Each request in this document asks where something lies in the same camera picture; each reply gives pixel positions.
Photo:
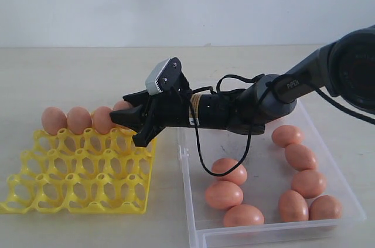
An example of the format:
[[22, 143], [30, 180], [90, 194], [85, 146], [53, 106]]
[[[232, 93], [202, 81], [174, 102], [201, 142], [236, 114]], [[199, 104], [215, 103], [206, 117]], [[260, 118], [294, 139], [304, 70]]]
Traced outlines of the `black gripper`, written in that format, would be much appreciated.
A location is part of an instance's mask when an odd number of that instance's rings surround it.
[[133, 108], [110, 112], [116, 125], [135, 131], [134, 144], [146, 147], [166, 127], [226, 130], [247, 135], [251, 124], [240, 119], [236, 104], [244, 89], [221, 91], [217, 86], [191, 89], [184, 74], [161, 94], [150, 96], [146, 90], [124, 95]]

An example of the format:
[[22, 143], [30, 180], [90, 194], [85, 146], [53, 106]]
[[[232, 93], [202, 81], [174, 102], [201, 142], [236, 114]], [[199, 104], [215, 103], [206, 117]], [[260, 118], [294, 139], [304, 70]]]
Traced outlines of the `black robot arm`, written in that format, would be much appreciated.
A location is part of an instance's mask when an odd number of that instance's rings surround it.
[[166, 127], [226, 130], [258, 135], [265, 125], [290, 114], [297, 100], [327, 90], [325, 99], [341, 97], [360, 112], [374, 113], [374, 27], [351, 32], [306, 57], [282, 75], [247, 79], [246, 89], [219, 86], [193, 90], [176, 57], [158, 63], [145, 90], [124, 96], [131, 108], [113, 111], [113, 123], [135, 132], [137, 147], [146, 147]]

